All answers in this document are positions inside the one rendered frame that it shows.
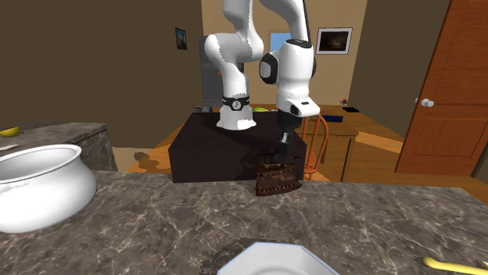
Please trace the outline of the grey refrigerator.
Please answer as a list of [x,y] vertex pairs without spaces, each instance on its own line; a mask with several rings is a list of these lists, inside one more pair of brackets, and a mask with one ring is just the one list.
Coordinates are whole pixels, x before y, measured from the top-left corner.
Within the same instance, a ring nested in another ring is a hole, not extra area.
[[223,84],[219,69],[207,58],[204,43],[206,36],[199,38],[200,70],[202,78],[203,104],[220,108],[223,105]]

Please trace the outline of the dark robot stand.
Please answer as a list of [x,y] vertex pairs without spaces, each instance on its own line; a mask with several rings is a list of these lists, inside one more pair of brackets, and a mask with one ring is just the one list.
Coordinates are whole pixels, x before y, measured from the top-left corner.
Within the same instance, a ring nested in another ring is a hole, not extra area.
[[280,159],[275,112],[255,112],[247,130],[217,127],[217,112],[194,112],[168,149],[174,183],[255,180],[266,155]]

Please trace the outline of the orange wooden door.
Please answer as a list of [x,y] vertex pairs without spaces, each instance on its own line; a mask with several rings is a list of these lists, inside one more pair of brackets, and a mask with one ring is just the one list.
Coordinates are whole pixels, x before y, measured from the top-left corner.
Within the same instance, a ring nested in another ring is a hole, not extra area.
[[396,165],[469,176],[488,143],[488,0],[450,0]]

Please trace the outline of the white octagonal plate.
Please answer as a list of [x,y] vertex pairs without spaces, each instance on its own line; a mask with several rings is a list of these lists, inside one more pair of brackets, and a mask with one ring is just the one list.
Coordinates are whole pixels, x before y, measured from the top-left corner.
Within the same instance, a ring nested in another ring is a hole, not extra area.
[[217,275],[339,275],[301,245],[256,242],[217,271]]

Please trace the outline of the blue window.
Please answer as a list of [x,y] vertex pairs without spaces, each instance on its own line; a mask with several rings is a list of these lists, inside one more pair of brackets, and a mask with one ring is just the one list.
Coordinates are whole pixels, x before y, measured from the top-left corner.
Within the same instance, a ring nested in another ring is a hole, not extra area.
[[270,51],[279,49],[282,44],[291,38],[290,33],[270,33]]

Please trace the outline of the small dark wall picture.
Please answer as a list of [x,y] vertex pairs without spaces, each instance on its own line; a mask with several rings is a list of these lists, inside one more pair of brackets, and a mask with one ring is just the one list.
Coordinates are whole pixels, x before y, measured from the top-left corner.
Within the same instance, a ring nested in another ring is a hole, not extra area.
[[186,32],[178,27],[175,28],[175,35],[176,35],[176,42],[177,42],[177,49],[180,50],[187,50],[187,37]]

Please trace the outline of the wooden dining table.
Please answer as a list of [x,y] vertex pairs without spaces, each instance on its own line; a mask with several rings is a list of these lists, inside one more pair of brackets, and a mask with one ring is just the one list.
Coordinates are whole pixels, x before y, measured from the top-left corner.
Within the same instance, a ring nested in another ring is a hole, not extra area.
[[403,145],[402,141],[373,134],[371,129],[368,129],[368,131],[360,130],[359,127],[366,127],[363,119],[366,122],[371,122],[371,120],[359,112],[347,112],[338,105],[330,105],[321,107],[320,116],[327,123],[327,129],[323,127],[321,122],[317,123],[318,116],[303,118],[301,126],[295,129],[295,132],[304,138],[307,144],[311,143],[311,138],[314,133],[317,133],[314,142],[316,149],[310,157],[311,166],[314,166],[315,161],[318,159],[319,149],[325,133],[328,133],[328,140],[321,153],[321,163],[325,162],[327,147],[332,138],[345,138],[348,142],[344,154],[342,177],[345,174],[346,164],[350,160],[350,149],[354,143],[362,143],[389,152],[400,153]]

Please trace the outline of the rusty brown antique iron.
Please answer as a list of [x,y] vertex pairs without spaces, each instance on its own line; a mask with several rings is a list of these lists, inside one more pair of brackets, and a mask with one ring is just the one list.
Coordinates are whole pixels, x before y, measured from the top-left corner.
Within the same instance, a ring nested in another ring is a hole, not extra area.
[[256,151],[256,196],[280,195],[302,187],[297,164],[299,156],[286,156],[282,161],[278,153]]

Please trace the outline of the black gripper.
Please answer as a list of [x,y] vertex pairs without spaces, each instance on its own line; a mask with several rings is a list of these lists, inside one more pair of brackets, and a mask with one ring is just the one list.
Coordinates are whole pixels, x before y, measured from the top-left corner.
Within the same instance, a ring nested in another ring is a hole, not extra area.
[[278,110],[277,125],[282,129],[282,136],[278,142],[278,153],[280,155],[288,155],[289,143],[292,140],[292,132],[300,127],[302,119],[289,112]]

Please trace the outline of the white framed dark picture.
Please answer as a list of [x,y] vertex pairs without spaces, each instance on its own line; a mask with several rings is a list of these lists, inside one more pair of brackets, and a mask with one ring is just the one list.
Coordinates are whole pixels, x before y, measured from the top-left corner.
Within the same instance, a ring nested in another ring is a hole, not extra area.
[[352,27],[327,27],[318,29],[317,55],[347,55],[350,49]]

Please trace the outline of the large white pot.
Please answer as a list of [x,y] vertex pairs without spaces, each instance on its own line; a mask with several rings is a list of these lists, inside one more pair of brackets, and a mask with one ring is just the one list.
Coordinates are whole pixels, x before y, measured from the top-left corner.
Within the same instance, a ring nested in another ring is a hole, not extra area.
[[0,232],[50,227],[80,212],[97,182],[77,145],[46,145],[0,157]]

